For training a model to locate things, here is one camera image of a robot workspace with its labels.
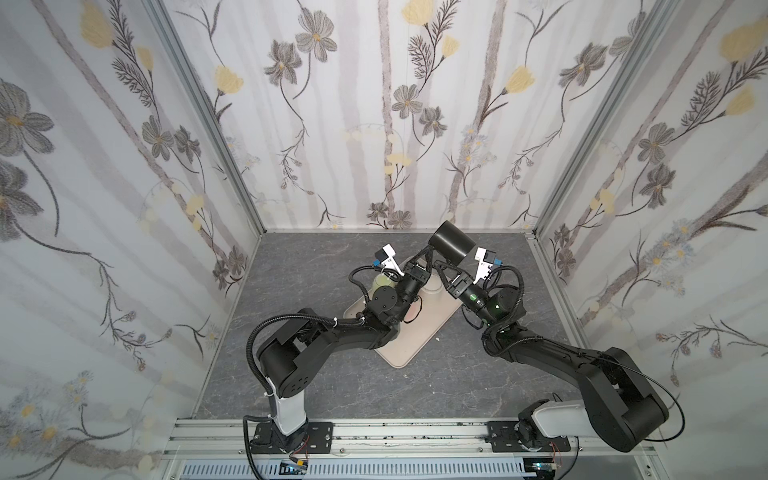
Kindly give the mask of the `black mug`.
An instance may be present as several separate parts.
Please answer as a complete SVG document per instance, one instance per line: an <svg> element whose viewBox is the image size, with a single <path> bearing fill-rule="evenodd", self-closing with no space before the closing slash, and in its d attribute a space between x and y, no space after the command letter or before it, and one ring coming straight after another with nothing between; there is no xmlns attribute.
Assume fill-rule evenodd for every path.
<svg viewBox="0 0 768 480"><path fill-rule="evenodd" d="M429 238L428 245L447 263L458 266L474 250L476 242L450 220L445 220Z"/></svg>

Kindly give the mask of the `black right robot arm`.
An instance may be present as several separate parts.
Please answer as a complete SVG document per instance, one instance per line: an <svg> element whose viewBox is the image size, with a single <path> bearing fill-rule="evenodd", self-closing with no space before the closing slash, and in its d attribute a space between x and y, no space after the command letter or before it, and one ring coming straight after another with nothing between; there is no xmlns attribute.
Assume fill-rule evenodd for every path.
<svg viewBox="0 0 768 480"><path fill-rule="evenodd" d="M670 418L657 390L663 386L640 371L629 354L579 348L547 338L519 323L526 315L525 281L508 265L491 270L478 283L464 269L436 260L433 267L447 292L481 319L486 354L528 365L576 387L586 419L604 443L628 452Z"/></svg>

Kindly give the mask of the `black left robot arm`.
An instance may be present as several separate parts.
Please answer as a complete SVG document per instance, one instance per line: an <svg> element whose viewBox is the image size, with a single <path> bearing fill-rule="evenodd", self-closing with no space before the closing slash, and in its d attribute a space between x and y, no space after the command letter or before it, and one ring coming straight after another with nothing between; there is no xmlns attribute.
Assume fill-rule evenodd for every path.
<svg viewBox="0 0 768 480"><path fill-rule="evenodd" d="M394 340L411 305L432 275L435 249L426 246L403 267L382 260L353 269L348 281L362 293L352 317L329 317L310 308L270 317L246 341L249 370L269 402L271 443L294 453L308 441L304 390L338 351L379 349Z"/></svg>

